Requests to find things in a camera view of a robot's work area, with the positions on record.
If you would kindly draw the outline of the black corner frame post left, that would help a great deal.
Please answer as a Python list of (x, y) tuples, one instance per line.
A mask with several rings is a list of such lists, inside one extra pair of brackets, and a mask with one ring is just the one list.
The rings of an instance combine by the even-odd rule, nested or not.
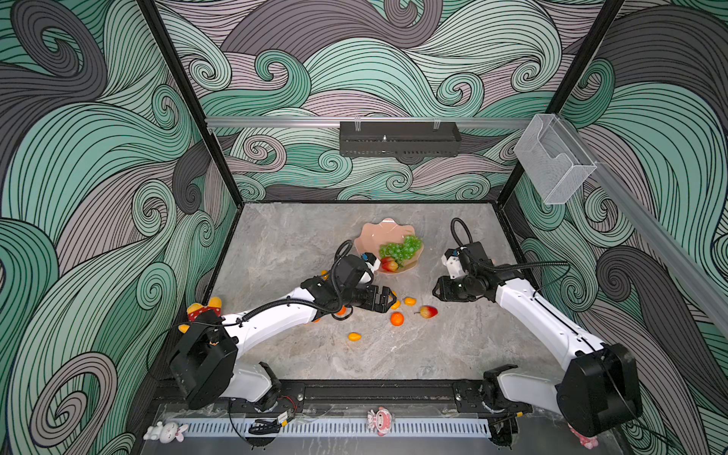
[(174, 82), (181, 91), (181, 97), (185, 102), (185, 106), (187, 106), (191, 113), (193, 123), (195, 124), (197, 131), (201, 134), (201, 138), (206, 145), (212, 162), (215, 164), (218, 172), (220, 172), (223, 183), (229, 191), (237, 210), (242, 210), (245, 204), (242, 199), (242, 195), (238, 190), (218, 139), (208, 129), (206, 115), (204, 114), (201, 103), (195, 95), (195, 91), (193, 91), (190, 78), (188, 77), (181, 59), (176, 52), (172, 37), (164, 25), (164, 21), (159, 9), (157, 8), (157, 4), (152, 0), (138, 0), (138, 6), (140, 7), (151, 34), (155, 38), (157, 48), (161, 52), (166, 65), (172, 73)]

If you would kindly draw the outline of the aluminium rail right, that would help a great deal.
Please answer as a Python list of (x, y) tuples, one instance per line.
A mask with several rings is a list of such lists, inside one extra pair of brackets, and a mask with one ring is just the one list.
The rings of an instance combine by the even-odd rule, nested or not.
[(651, 182), (646, 167), (619, 136), (598, 126), (579, 131), (566, 119), (562, 124), (569, 150), (584, 155), (585, 160), (595, 166), (591, 178), (604, 189), (680, 288), (720, 333), (726, 335), (727, 291), (660, 223), (661, 215), (678, 208), (679, 199), (658, 199), (660, 193)]

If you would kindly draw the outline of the black corner frame post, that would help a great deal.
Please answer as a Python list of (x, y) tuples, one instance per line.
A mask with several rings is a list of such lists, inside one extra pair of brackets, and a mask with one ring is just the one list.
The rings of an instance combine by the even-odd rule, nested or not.
[(138, 6), (140, 7), (151, 34), (155, 38), (157, 48), (161, 52), (166, 65), (172, 73), (174, 82), (181, 91), (181, 97), (185, 102), (185, 106), (187, 106), (191, 113), (193, 123), (195, 124), (197, 131), (201, 134), (201, 138), (206, 145), (212, 162), (215, 164), (218, 172), (220, 172), (223, 183), (229, 191), (237, 210), (242, 210), (245, 204), (242, 199), (242, 195), (238, 190), (218, 139), (208, 129), (206, 115), (204, 114), (201, 103), (195, 95), (195, 91), (193, 91), (190, 78), (188, 77), (181, 59), (176, 52), (172, 37), (164, 25), (164, 21), (159, 9), (157, 8), (157, 4), (152, 0), (138, 0)]
[[(572, 64), (569, 66), (559, 88), (555, 91), (555, 95), (551, 98), (551, 102), (545, 111), (546, 114), (558, 114), (563, 109), (572, 91), (580, 81), (591, 60), (593, 60), (593, 56), (595, 56), (597, 49), (604, 40), (624, 3), (624, 0), (608, 0), (604, 2), (599, 14), (595, 18), (595, 22), (593, 22), (592, 27), (584, 37), (576, 53), (576, 58), (574, 58)], [(523, 174), (523, 166), (521, 163), (518, 163), (500, 191), (499, 198), (496, 202), (496, 208), (498, 210), (504, 209), (521, 181)]]

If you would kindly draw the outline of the clear plastic wall box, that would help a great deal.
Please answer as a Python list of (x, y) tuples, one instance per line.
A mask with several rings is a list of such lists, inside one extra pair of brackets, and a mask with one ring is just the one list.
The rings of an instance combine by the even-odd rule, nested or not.
[(556, 114), (535, 115), (514, 151), (546, 205), (564, 205), (596, 170), (574, 125)]

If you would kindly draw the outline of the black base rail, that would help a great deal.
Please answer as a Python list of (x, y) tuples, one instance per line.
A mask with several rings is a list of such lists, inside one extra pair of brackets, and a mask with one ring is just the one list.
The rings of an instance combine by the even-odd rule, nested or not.
[(336, 405), (431, 405), (483, 418), (533, 411), (530, 405), (496, 398), (483, 379), (284, 379), (272, 409), (315, 415)]

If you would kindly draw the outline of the pink scalloped fruit bowl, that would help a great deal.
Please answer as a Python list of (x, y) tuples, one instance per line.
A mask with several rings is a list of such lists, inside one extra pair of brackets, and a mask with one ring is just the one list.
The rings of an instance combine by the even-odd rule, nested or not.
[[(417, 236), (415, 228), (410, 225), (399, 225), (398, 223), (396, 223), (396, 221), (394, 221), (394, 219), (386, 218), (378, 224), (365, 224), (362, 228), (360, 235), (354, 241), (354, 245), (358, 254), (373, 253), (373, 255), (375, 255), (375, 258), (381, 261), (379, 248), (388, 242), (399, 242), (406, 235)], [(417, 252), (417, 254), (415, 254), (413, 259), (400, 265), (396, 273), (385, 272), (380, 267), (379, 272), (389, 275), (395, 275), (412, 270), (418, 265), (418, 261), (423, 251), (424, 243), (423, 247), (419, 250), (419, 252)]]

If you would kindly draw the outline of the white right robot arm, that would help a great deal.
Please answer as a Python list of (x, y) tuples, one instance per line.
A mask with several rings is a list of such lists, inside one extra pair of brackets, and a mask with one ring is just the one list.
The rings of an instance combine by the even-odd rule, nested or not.
[(562, 373), (525, 373), (509, 364), (485, 372), (485, 405), (509, 411), (536, 406), (560, 414), (579, 434), (593, 437), (643, 414), (636, 358), (608, 344), (553, 306), (525, 280), (518, 265), (497, 267), (479, 242), (448, 249), (447, 275), (432, 294), (440, 301), (487, 299), (519, 320), (551, 353)]

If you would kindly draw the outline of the black corner frame post right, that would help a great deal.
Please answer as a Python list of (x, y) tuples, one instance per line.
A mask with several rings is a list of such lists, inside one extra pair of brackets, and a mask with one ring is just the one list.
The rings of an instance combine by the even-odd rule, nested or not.
[[(592, 27), (584, 37), (576, 53), (576, 58), (574, 58), (572, 64), (569, 66), (559, 88), (555, 91), (555, 95), (551, 98), (551, 102), (545, 111), (546, 114), (558, 114), (563, 109), (572, 91), (580, 81), (591, 60), (593, 60), (593, 56), (595, 56), (597, 49), (604, 40), (624, 3), (624, 0), (608, 0), (604, 2), (599, 14), (595, 18), (595, 22), (593, 22)], [(499, 198), (496, 202), (496, 208), (498, 210), (504, 209), (521, 181), (523, 174), (523, 166), (521, 163), (518, 163), (500, 191)]]

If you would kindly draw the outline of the yellow red plush toy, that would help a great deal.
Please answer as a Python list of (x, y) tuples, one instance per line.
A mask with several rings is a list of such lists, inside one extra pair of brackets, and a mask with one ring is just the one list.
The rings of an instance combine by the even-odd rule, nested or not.
[(187, 321), (178, 324), (178, 331), (185, 334), (191, 328), (191, 325), (203, 315), (220, 318), (222, 316), (222, 300), (219, 297), (212, 297), (205, 305), (194, 303), (189, 306), (187, 308)]

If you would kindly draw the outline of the orange tangerine right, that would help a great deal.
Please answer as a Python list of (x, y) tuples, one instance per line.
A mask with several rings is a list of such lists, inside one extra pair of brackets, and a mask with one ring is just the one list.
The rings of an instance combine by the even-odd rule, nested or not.
[(394, 312), (394, 313), (391, 314), (390, 321), (391, 321), (391, 324), (393, 326), (399, 327), (399, 326), (402, 326), (404, 324), (405, 317), (400, 312)]

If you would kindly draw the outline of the aluminium rail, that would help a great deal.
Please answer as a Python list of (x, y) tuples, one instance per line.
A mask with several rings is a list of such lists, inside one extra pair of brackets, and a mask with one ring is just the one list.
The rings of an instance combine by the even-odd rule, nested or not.
[(292, 117), (292, 116), (252, 116), (252, 117), (207, 117), (210, 128), (337, 128), (343, 122), (356, 125), (364, 122), (407, 122), (429, 123), (439, 126), (443, 122), (454, 122), (464, 129), (524, 129), (530, 118), (383, 118), (383, 117)]
[(658, 199), (660, 193), (651, 182), (646, 167), (619, 136), (598, 126), (579, 131), (566, 119), (562, 124), (569, 150), (584, 155), (585, 160), (595, 166), (591, 178), (604, 189), (680, 288), (720, 333), (726, 335), (727, 291), (660, 223), (661, 215), (678, 208), (679, 199)]

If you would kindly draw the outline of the white bunny toy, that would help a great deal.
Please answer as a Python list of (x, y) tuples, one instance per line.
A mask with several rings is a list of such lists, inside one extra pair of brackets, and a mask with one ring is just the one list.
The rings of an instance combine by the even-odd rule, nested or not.
[(146, 434), (143, 436), (144, 441), (158, 441), (161, 444), (170, 444), (172, 441), (183, 442), (185, 432), (189, 429), (188, 424), (178, 424), (170, 422), (164, 424), (159, 421), (155, 426), (149, 426)]

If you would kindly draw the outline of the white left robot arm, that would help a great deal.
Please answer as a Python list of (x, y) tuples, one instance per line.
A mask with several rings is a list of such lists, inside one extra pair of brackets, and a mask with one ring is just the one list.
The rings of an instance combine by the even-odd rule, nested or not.
[(187, 324), (169, 358), (170, 370), (192, 410), (220, 399), (245, 400), (259, 411), (274, 407), (280, 380), (265, 362), (247, 364), (241, 358), (252, 348), (298, 325), (343, 309), (387, 313), (396, 296), (373, 283), (381, 261), (371, 252), (335, 259), (324, 276), (303, 281), (278, 300), (250, 311), (219, 316), (206, 310)]

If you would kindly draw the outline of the black wall shelf tray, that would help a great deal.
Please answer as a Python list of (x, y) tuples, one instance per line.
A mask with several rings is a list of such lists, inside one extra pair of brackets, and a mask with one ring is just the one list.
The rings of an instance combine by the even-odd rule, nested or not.
[(343, 122), (339, 151), (343, 157), (394, 157), (416, 164), (425, 157), (456, 157), (463, 138), (454, 122), (429, 123)]

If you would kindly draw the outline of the green grape bunch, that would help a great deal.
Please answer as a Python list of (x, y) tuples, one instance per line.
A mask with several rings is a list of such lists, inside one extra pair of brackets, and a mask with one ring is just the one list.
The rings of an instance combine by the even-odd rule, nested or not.
[(380, 259), (384, 261), (389, 258), (396, 261), (398, 265), (407, 262), (423, 247), (422, 241), (415, 235), (406, 235), (399, 242), (388, 242), (379, 248)]

